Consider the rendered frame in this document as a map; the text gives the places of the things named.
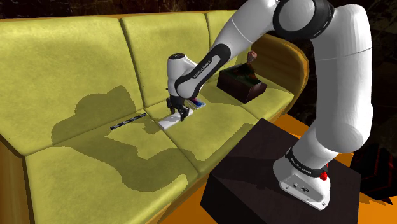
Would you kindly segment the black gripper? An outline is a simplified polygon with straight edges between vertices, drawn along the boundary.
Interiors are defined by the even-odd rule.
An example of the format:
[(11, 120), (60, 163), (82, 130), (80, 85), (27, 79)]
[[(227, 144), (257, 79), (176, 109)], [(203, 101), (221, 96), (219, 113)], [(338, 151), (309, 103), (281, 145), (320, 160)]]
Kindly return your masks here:
[(183, 121), (189, 115), (189, 108), (184, 105), (185, 100), (182, 97), (170, 95), (166, 98), (167, 107), (173, 115), (176, 111), (180, 114), (180, 120)]

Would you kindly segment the white flat book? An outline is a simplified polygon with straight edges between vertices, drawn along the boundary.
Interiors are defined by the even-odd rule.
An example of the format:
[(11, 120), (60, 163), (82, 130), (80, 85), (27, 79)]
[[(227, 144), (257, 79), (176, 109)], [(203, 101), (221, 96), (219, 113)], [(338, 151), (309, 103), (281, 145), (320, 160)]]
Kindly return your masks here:
[(164, 119), (158, 122), (159, 126), (162, 130), (167, 130), (168, 128), (172, 127), (173, 125), (177, 124), (181, 121), (181, 115), (179, 112), (175, 112)]

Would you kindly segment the colourful striped book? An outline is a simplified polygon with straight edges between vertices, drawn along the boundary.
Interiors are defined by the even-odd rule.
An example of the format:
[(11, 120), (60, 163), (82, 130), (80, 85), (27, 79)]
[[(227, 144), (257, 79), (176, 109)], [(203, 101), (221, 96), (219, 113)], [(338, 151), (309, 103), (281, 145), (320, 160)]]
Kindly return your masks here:
[(206, 103), (204, 103), (203, 101), (201, 101), (197, 98), (188, 99), (187, 103), (188, 103), (189, 107), (191, 107), (192, 109), (200, 109), (206, 105)]

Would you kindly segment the dark striped pen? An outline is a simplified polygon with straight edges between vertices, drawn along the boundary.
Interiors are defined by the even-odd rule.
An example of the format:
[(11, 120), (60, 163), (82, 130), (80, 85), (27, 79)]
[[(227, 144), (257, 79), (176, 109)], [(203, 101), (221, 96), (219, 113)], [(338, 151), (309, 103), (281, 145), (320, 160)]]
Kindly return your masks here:
[(144, 116), (146, 116), (146, 115), (147, 115), (147, 113), (142, 113), (142, 114), (140, 114), (140, 115), (137, 115), (137, 116), (135, 116), (135, 117), (133, 117), (133, 118), (130, 118), (130, 119), (125, 120), (125, 121), (123, 121), (123, 122), (121, 122), (121, 123), (118, 123), (118, 124), (116, 124), (116, 125), (111, 126), (111, 127), (110, 127), (110, 130), (117, 129), (118, 127), (121, 127), (121, 126), (126, 125), (126, 124), (128, 124), (128, 123), (131, 123), (131, 122), (133, 122), (133, 121), (135, 121), (135, 120), (138, 120), (138, 119), (140, 119), (140, 118), (142, 118), (142, 117), (144, 117)]

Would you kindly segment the dark brown box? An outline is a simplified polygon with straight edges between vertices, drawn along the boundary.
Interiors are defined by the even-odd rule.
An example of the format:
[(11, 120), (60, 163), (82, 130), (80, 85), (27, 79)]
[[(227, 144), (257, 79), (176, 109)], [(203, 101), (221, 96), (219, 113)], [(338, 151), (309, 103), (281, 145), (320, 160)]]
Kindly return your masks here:
[(217, 87), (242, 103), (247, 103), (267, 89), (250, 63), (239, 64), (219, 72)]

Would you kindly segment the small reddish figure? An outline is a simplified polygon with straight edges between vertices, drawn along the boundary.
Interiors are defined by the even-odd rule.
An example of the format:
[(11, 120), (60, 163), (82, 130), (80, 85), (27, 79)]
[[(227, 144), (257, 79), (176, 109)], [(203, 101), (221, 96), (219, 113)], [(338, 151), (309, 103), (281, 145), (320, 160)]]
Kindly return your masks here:
[(247, 67), (249, 68), (249, 70), (254, 73), (254, 68), (252, 66), (252, 62), (257, 58), (257, 54), (251, 50), (248, 54), (247, 54)]

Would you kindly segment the dark robot stand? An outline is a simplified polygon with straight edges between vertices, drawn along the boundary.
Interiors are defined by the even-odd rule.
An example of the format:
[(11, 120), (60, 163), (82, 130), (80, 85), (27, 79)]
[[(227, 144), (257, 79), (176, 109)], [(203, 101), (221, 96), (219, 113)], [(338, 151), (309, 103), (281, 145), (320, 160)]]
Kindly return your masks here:
[(361, 176), (337, 160), (322, 211), (281, 190), (272, 166), (297, 140), (261, 119), (211, 171), (200, 205), (218, 224), (358, 224)]

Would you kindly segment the yellow-green sofa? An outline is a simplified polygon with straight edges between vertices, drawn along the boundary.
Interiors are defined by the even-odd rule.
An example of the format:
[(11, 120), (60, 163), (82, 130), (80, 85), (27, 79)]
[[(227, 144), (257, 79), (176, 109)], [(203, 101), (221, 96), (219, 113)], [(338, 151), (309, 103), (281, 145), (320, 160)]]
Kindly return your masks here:
[(200, 60), (231, 15), (0, 22), (0, 224), (162, 224), (258, 120), (289, 111), (309, 62), (265, 35), (253, 64), (264, 94), (243, 104), (211, 78), (204, 108), (159, 127), (168, 56)]

